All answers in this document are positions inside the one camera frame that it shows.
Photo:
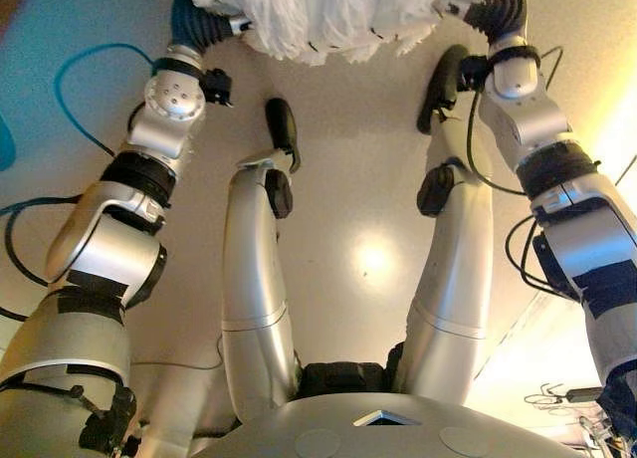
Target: silver metal surface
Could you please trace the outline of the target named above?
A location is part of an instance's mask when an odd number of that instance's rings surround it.
[[[548,214],[592,198],[604,199],[621,221],[627,234],[637,244],[637,216],[604,174],[584,174],[544,192],[531,203],[531,209],[542,207]]]
[[[224,330],[223,351],[232,406],[242,423],[296,395],[301,369],[295,360],[288,311],[271,326]]]
[[[597,319],[587,304],[583,304],[586,317],[586,335],[601,383],[618,365],[637,359],[637,303],[626,304],[606,311]]]
[[[40,366],[82,364],[111,370],[127,384],[129,361],[122,324],[98,314],[59,314],[58,299],[48,297],[9,343],[0,382]]]
[[[199,70],[203,69],[203,58],[201,58],[201,55],[185,45],[168,45],[165,57],[187,63]]]
[[[228,388],[243,422],[290,401],[299,384],[276,219],[264,187],[279,155],[248,159],[228,198],[222,331]]]
[[[109,206],[133,212],[149,222],[163,215],[162,207],[137,189],[119,182],[96,182],[83,194],[49,248],[45,275],[50,282],[59,280],[76,260]]]
[[[223,247],[223,329],[270,326],[286,308],[277,225],[263,186],[264,168],[243,169],[230,183]]]
[[[62,372],[40,376],[27,373],[25,381],[70,389],[81,385],[85,396],[100,409],[110,409],[114,383],[94,375]],[[76,400],[32,390],[6,390],[0,400],[2,456],[21,458],[99,458],[103,453],[80,448],[78,441],[91,413]]]
[[[431,162],[466,163],[463,122],[434,116]],[[476,143],[475,150],[482,149]],[[436,218],[434,237],[407,317],[407,337],[393,390],[463,403],[486,335],[493,270],[491,188],[465,168],[453,167],[456,185]]]
[[[502,63],[501,76],[506,77],[511,68],[515,81],[516,70],[521,66],[512,61]],[[513,172],[527,156],[539,149],[558,141],[574,140],[566,116],[546,95],[541,75],[537,77],[537,86],[532,93],[507,98],[499,93],[495,74],[490,74],[479,111],[480,118],[494,132],[498,149]]]
[[[197,133],[205,117],[205,98],[199,81],[189,75],[160,70],[146,84],[146,105],[127,140],[176,159]]]
[[[290,168],[292,167],[293,162],[294,158],[291,153],[286,153],[282,149],[276,148],[252,154],[239,161],[237,163],[237,167],[244,168],[264,166],[262,168],[264,176],[268,169],[278,169],[286,174],[289,181],[292,181],[290,177]]]
[[[81,271],[126,285],[121,296],[125,307],[148,278],[159,254],[159,241],[103,214],[90,239],[67,272],[50,290],[69,285],[71,271]]]
[[[552,224],[544,234],[576,291],[581,292],[573,277],[616,262],[632,260],[637,265],[637,247],[609,207]]]
[[[373,410],[387,410],[418,424],[353,425]],[[300,450],[300,441],[312,446]],[[339,393],[288,403],[244,423],[195,456],[577,458],[580,455],[535,433],[462,406],[403,394]]]

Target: black connector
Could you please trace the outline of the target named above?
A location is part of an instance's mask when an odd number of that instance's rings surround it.
[[[485,0],[469,7],[465,22],[487,35],[489,44],[521,29],[527,22],[527,0]]]
[[[195,7],[192,0],[174,0],[170,26],[173,44],[192,48],[201,55],[210,45],[234,36],[227,17]]]

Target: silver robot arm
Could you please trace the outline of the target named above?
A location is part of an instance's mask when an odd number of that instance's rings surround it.
[[[136,405],[127,387],[123,314],[148,297],[163,270],[166,250],[154,234],[206,101],[228,101],[230,79],[204,72],[202,55],[246,23],[209,15],[190,0],[175,0],[172,13],[173,39],[154,63],[145,106],[54,240],[46,261],[49,293],[0,362],[5,456],[125,451]],[[202,22],[207,33],[193,36],[193,25]]]
[[[582,304],[604,385],[597,401],[615,430],[634,442],[637,217],[613,183],[597,172],[565,115],[547,96],[539,58],[527,44],[526,0],[439,0],[438,8],[489,38],[480,116],[531,200],[542,229],[533,247],[548,281]]]

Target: black clip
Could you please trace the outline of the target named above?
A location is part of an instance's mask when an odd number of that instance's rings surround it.
[[[201,90],[206,97],[206,102],[217,103],[224,107],[231,107],[230,91],[232,89],[232,78],[226,72],[215,68],[208,70],[199,82]]]

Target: bright light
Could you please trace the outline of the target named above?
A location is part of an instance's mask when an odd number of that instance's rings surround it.
[[[360,250],[360,264],[365,274],[378,274],[388,266],[387,255],[378,246],[366,246]]]
[[[637,72],[632,73],[628,85],[624,85],[622,91],[617,92],[617,96],[620,100],[599,131],[592,151],[592,157],[601,159],[601,169],[613,182],[637,152]]]
[[[355,276],[378,292],[395,281],[397,260],[393,243],[377,231],[360,233],[352,244],[351,265]]]

